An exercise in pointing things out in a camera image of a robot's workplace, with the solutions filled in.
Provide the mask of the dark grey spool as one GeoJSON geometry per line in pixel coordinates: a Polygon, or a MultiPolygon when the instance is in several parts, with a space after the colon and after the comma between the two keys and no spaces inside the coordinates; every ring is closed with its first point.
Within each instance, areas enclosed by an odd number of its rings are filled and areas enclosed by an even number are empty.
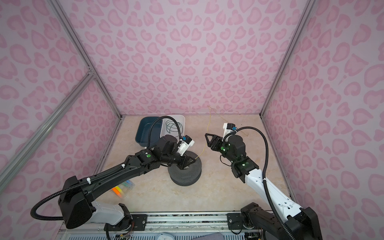
{"type": "Polygon", "coordinates": [[[202,174],[202,162],[200,158],[187,166],[186,169],[180,170],[177,166],[173,165],[168,168],[168,173],[171,180],[179,186],[187,187],[196,183],[202,174]]]}

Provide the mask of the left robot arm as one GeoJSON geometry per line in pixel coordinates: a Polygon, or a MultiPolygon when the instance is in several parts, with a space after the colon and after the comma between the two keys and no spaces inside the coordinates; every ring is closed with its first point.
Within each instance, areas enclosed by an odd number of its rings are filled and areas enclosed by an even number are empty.
{"type": "Polygon", "coordinates": [[[125,181],[144,175],[161,165],[175,166],[180,170],[195,162],[187,155],[194,144],[189,136],[177,140],[166,135],[155,144],[129,155],[125,161],[99,174],[65,181],[58,203],[67,229],[75,229],[85,223],[102,223],[110,230],[127,230],[133,225],[133,217],[124,204],[111,205],[97,202],[97,198],[125,181]]]}

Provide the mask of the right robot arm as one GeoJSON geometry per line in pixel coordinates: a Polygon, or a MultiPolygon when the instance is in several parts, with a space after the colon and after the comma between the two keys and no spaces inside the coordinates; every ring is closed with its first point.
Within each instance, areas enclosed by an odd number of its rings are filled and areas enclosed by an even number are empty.
{"type": "Polygon", "coordinates": [[[316,212],[303,208],[278,189],[249,158],[243,138],[205,135],[207,146],[231,162],[235,178],[252,188],[271,207],[271,212],[251,203],[241,209],[246,224],[261,228],[278,240],[321,240],[322,233],[316,212]]]}

